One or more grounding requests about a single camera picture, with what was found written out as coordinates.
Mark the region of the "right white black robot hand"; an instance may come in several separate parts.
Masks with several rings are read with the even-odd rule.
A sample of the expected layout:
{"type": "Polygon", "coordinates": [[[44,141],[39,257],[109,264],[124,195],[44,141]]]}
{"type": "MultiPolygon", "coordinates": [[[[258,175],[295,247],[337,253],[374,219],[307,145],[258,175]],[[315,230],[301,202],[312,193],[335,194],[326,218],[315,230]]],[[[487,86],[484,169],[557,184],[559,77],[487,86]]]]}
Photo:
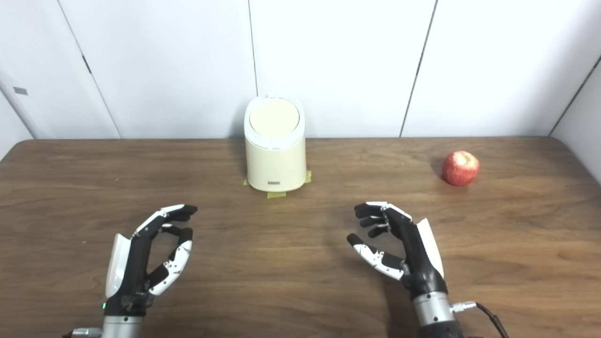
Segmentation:
{"type": "Polygon", "coordinates": [[[367,244],[357,234],[347,236],[352,248],[376,271],[398,280],[411,299],[434,292],[448,294],[436,240],[428,225],[415,223],[410,214],[385,201],[367,201],[354,206],[363,228],[371,227],[373,239],[390,233],[401,241],[404,257],[367,244]]]}

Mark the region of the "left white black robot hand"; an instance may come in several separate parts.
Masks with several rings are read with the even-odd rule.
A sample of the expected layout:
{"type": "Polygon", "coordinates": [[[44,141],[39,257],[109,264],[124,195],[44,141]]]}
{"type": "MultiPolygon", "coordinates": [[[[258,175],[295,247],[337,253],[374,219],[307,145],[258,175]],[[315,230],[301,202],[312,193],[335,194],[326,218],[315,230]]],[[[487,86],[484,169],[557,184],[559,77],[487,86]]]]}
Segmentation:
{"type": "Polygon", "coordinates": [[[154,297],[179,278],[193,249],[193,229],[177,227],[176,223],[189,221],[197,210],[193,205],[163,207],[139,225],[131,237],[116,234],[105,287],[106,317],[146,316],[154,297]],[[161,233],[176,236],[177,244],[165,262],[148,272],[152,243],[161,233]]]}

